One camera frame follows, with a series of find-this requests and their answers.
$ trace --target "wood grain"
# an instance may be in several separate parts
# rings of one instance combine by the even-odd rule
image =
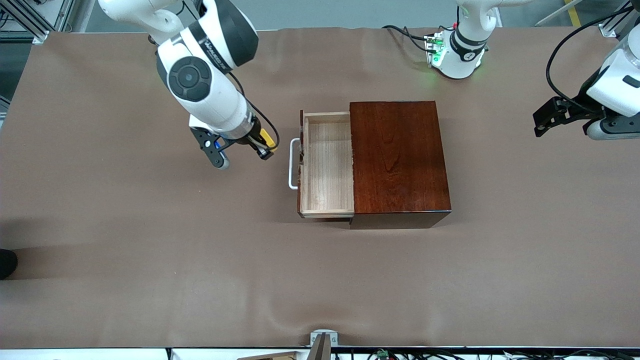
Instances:
[[[496,29],[459,81],[387,30],[260,32],[235,71],[283,136],[300,109],[436,100],[454,211],[375,232],[300,219],[284,146],[267,161],[231,146],[213,168],[147,34],[52,32],[0,134],[0,245],[21,252],[0,348],[287,348],[319,327],[347,345],[638,347],[640,142],[533,135],[552,95],[540,54],[571,30]],[[578,89],[617,43],[573,37],[558,85]]]
[[[300,213],[305,218],[353,216],[349,113],[305,114]]]
[[[352,102],[356,214],[450,211],[434,101]]]

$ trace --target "gray floor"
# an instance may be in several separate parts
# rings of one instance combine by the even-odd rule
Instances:
[[[339,26],[343,28],[379,28],[387,24],[409,28],[451,25],[456,18],[454,0],[233,0],[252,20],[258,30]],[[577,7],[580,21],[585,23],[609,13],[620,4],[611,0],[584,0]],[[564,5],[563,0],[535,0],[514,8],[501,8],[506,27],[529,27]],[[180,4],[168,8],[180,10]],[[107,17],[96,0],[76,0],[71,15],[76,31],[114,33],[142,31]],[[180,15],[185,25],[193,21],[189,12]],[[563,13],[546,26],[571,26]],[[13,97],[29,54],[30,45],[0,44],[0,95]]]

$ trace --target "open drawer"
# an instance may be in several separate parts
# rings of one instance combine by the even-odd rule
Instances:
[[[303,218],[348,218],[352,229],[431,227],[451,212],[435,102],[352,102],[345,112],[301,111],[289,186],[298,191]]]
[[[300,115],[298,213],[303,218],[353,217],[349,112]]]

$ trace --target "yellow tape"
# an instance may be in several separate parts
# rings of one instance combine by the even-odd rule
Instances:
[[[571,0],[564,0],[565,4],[568,4],[570,2]],[[580,24],[580,19],[578,18],[578,12],[575,11],[575,6],[572,6],[571,8],[569,8],[567,12],[569,13],[569,19],[571,19],[571,25],[573,25],[576,28],[581,27],[582,24]]]
[[[269,136],[269,133],[265,129],[260,129],[260,136],[267,142],[268,147],[274,147],[276,142]]]

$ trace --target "person's shoe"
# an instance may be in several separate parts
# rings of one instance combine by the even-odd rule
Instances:
[[[18,257],[11,250],[0,249],[0,280],[11,275],[18,266]]]

